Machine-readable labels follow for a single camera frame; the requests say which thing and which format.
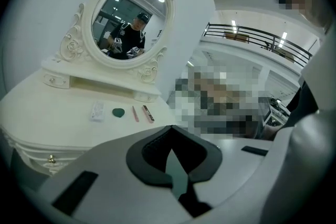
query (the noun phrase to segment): black t-shirt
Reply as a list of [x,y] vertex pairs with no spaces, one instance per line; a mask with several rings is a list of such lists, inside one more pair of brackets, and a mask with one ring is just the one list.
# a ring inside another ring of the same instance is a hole
[[114,54],[110,52],[110,57],[119,59],[119,60],[127,60],[128,57],[126,53],[132,49],[133,47],[138,47],[139,49],[144,49],[145,47],[145,36],[142,31],[133,30],[131,25],[127,25],[120,31],[120,28],[123,24],[119,24],[112,32],[111,37],[113,39],[120,38],[122,41],[122,53]]

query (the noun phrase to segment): person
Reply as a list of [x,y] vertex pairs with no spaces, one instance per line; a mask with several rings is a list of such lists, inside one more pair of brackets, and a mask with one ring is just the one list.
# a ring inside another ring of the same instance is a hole
[[291,114],[281,127],[265,126],[264,138],[273,140],[279,130],[293,127],[317,110],[336,108],[336,35],[333,12],[327,0],[277,0],[286,9],[296,9],[326,35],[320,49],[301,71],[300,89],[289,104]]
[[[149,16],[145,13],[139,13],[133,20],[132,24],[119,24],[108,36],[109,56],[114,59],[127,60],[127,53],[134,47],[138,47],[139,51],[136,57],[145,52],[145,36],[142,32],[143,28],[149,22]],[[115,50],[114,40],[120,38],[122,41],[121,50]]]

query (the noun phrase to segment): black sleeve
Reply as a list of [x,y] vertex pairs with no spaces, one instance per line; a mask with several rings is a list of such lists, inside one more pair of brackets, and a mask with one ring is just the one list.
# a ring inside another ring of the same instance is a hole
[[145,36],[143,36],[142,42],[139,43],[139,45],[138,45],[139,49],[144,49],[145,48],[145,41],[146,41],[146,38],[145,38]]
[[120,31],[122,24],[116,26],[116,28],[110,33],[111,37],[115,39]]

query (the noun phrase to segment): black cap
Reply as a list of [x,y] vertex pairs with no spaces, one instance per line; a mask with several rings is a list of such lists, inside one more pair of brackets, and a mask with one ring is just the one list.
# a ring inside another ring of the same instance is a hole
[[145,13],[139,13],[137,15],[137,18],[144,21],[146,24],[148,24],[148,22],[149,22],[149,16]]

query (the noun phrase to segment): white dressing table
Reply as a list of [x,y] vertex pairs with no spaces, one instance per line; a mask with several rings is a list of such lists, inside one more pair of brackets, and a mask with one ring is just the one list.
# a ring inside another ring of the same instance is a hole
[[[77,22],[59,52],[44,60],[40,70],[0,103],[0,126],[9,145],[39,172],[54,174],[106,141],[145,130],[155,129],[155,133],[158,127],[176,124],[154,84],[173,24],[174,0],[166,0],[165,28],[155,46],[130,60],[115,60],[95,43],[93,15],[97,16],[105,1],[80,4]],[[103,122],[90,120],[96,101],[104,103]],[[143,105],[154,117],[153,123],[147,120]],[[124,116],[114,116],[115,108],[124,109]]]

